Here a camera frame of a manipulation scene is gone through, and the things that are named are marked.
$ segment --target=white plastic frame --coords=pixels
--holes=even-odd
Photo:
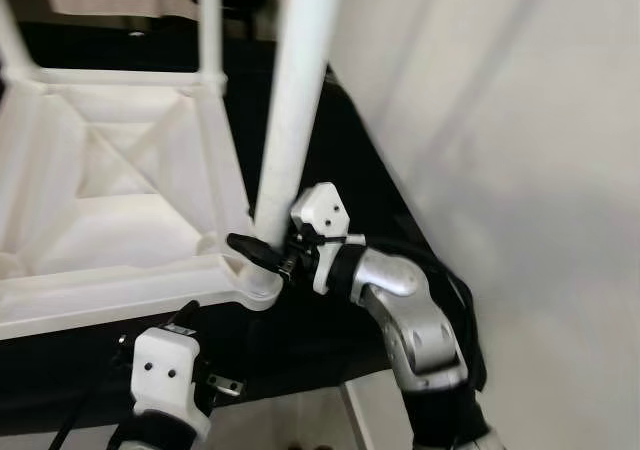
[[[47,205],[46,208],[22,202],[22,208],[27,210],[30,220],[22,218],[21,222],[26,221],[29,225],[23,224],[17,230],[18,235],[13,236],[14,253],[7,252],[3,246],[7,239],[0,228],[0,252],[3,252],[0,253],[0,274],[4,274],[4,278],[0,280],[0,339],[169,312],[191,299],[197,299],[203,305],[235,301],[253,310],[263,310],[277,298],[280,280],[256,271],[256,267],[226,246],[224,238],[228,232],[257,233],[273,243],[279,243],[284,234],[284,223],[288,219],[289,207],[295,198],[305,160],[338,0],[284,2],[285,16],[277,56],[275,96],[271,102],[255,229],[247,216],[246,193],[222,102],[226,77],[221,65],[221,0],[199,1],[200,69],[195,73],[165,73],[40,68],[33,63],[25,49],[7,1],[0,0],[0,58],[3,64],[2,74],[7,83],[0,109],[0,167],[4,165],[4,174],[0,174],[0,226],[3,221],[8,221],[6,214],[15,211],[17,196],[26,192],[36,195],[36,202],[38,199],[42,200],[40,193],[29,193],[28,188],[25,190],[21,187],[24,185],[17,169],[24,172],[24,168],[27,168],[33,173],[33,169],[28,168],[33,164],[27,159],[27,152],[33,153],[33,144],[36,142],[42,147],[39,151],[44,152],[41,155],[50,156],[47,153],[49,147],[57,144],[57,140],[51,135],[57,134],[42,133],[49,139],[42,143],[40,137],[30,137],[29,132],[43,132],[43,126],[53,126],[57,132],[62,132],[67,127],[73,129],[83,125],[91,126],[100,122],[100,115],[105,112],[117,113],[120,105],[128,105],[130,110],[124,114],[129,117],[132,114],[144,114],[148,110],[147,106],[153,107],[153,113],[157,110],[157,102],[162,101],[167,94],[175,94],[176,101],[171,100],[167,111],[160,112],[161,116],[156,112],[159,120],[155,124],[173,125],[177,117],[172,115],[186,112],[185,115],[192,122],[187,128],[197,127],[200,132],[199,151],[205,162],[203,178],[208,182],[207,192],[215,200],[210,215],[213,223],[208,226],[203,224],[203,228],[198,229],[200,235],[197,249],[194,249],[193,256],[189,258],[163,264],[152,262],[149,266],[105,266],[101,262],[97,268],[87,264],[81,267],[84,270],[36,272],[35,275],[28,271],[28,265],[21,260],[25,255],[24,258],[31,265],[40,265],[42,268],[48,268],[47,265],[52,265],[51,268],[54,269],[61,268],[60,265],[64,268],[63,264],[66,263],[64,258],[53,264],[46,261],[49,258],[47,251],[51,247],[45,245],[43,249],[42,246],[33,245],[33,239],[27,238],[29,232],[34,233],[34,229],[42,227],[38,228],[38,235],[45,235],[44,241],[47,244],[56,241],[55,236],[60,230],[55,225],[52,227],[51,222],[43,215],[57,210],[57,200],[50,199],[48,202],[54,204]],[[77,110],[75,116],[71,115],[73,112],[68,110],[67,104],[74,111]],[[176,110],[176,106],[180,105],[184,108]],[[42,108],[47,108],[49,113],[42,113]],[[287,117],[286,108],[293,113],[293,118]],[[61,112],[71,113],[62,118],[59,117]],[[87,121],[83,122],[82,117],[87,117]],[[135,125],[137,122],[136,118],[130,120],[133,123],[127,124]],[[99,133],[94,132],[91,138],[97,139],[102,145],[105,139],[101,139]],[[116,145],[106,147],[105,151],[111,152],[110,155],[117,160],[117,154],[122,149]],[[69,151],[66,143],[60,148],[65,152]],[[61,155],[58,163],[62,165],[65,154]],[[33,161],[36,162],[35,165],[39,165],[39,160]],[[124,205],[123,215],[126,218],[142,212],[140,218],[134,220],[139,224],[132,227],[139,231],[139,227],[144,226],[147,215],[141,209],[147,208],[145,205],[155,208],[159,199],[153,195],[160,195],[161,192],[156,188],[158,185],[154,185],[141,172],[136,172],[127,158],[119,158],[118,162],[123,171],[130,173],[129,180],[145,190],[143,195],[122,197],[124,203],[119,202],[118,198],[112,198],[117,195],[109,194],[109,205],[116,209],[122,209]],[[54,173],[42,171],[41,168],[40,174],[44,177],[38,177],[38,188],[52,192],[54,186],[43,185],[42,181],[44,179],[46,183],[46,179],[53,178],[50,175]],[[65,185],[55,187],[55,191],[63,195],[65,191],[76,191],[72,184]],[[103,186],[104,181],[91,182],[89,185],[91,191]],[[173,202],[171,199],[164,200],[161,205],[162,212],[165,212],[163,215],[173,215],[172,209],[165,207],[167,203],[175,203],[176,199]],[[80,212],[90,218],[98,218],[96,221],[101,222],[100,212],[108,212],[112,208],[97,205],[96,210],[92,209],[92,205],[92,202],[83,202],[82,208],[70,211],[69,218],[73,219]],[[100,225],[80,227],[82,231],[76,231],[73,238],[82,238],[84,229],[96,229]],[[181,235],[178,244],[182,240],[190,242],[193,238],[191,230],[186,229],[182,223],[177,223],[175,228],[178,227],[177,232]],[[86,255],[78,253],[76,251],[72,257],[80,260],[86,256],[91,257],[90,249]],[[109,261],[112,257],[113,255],[109,255],[104,261]]]

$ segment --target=white plastic mount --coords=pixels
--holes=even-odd
[[[291,218],[298,230],[303,224],[308,224],[323,237],[346,237],[349,230],[349,214],[332,183],[318,183],[306,189],[291,207]],[[313,277],[313,289],[322,295],[328,291],[327,277],[341,245],[325,243],[318,247],[320,255]]]
[[[200,353],[198,342],[160,328],[149,328],[136,338],[131,374],[133,411],[171,415],[192,427],[201,439],[211,428],[209,418],[193,400],[193,365]]]
[[[254,226],[222,101],[221,0],[199,0],[195,73],[40,68],[0,0],[0,339],[192,299],[270,307],[280,279],[225,237],[284,236],[338,2],[284,0]]]

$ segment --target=floor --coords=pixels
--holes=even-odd
[[[102,450],[114,425],[74,430],[63,449]],[[54,433],[0,437],[0,450],[42,450]],[[216,410],[206,442],[194,450],[302,450],[326,446],[357,450],[358,445],[338,387],[268,398]]]

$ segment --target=white cylindrical rod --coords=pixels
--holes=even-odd
[[[275,246],[300,185],[339,1],[283,0],[255,216],[256,236]]]
[[[224,85],[222,74],[222,0],[198,0],[200,74],[205,83]]]

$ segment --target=white surface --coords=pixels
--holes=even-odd
[[[366,450],[410,449],[413,432],[391,370],[345,383]]]
[[[149,328],[138,336],[131,371],[131,394],[136,401],[133,411],[137,415],[147,410],[171,415],[205,439],[211,422],[193,401],[196,384],[191,381],[199,353],[198,342],[186,335]]]
[[[282,0],[256,236],[279,246],[300,184],[339,0]]]
[[[73,430],[63,449],[104,450],[114,431],[113,425]],[[53,433],[0,437],[0,450],[43,450],[53,437]],[[337,388],[220,408],[212,417],[209,438],[193,449],[284,450],[294,442],[308,449],[328,445],[334,450],[360,450]]]
[[[640,447],[637,2],[343,0],[333,68],[476,295],[507,448]]]
[[[219,0],[193,74],[42,69],[0,0],[0,338],[237,301],[270,306],[226,247],[252,233],[221,90]]]

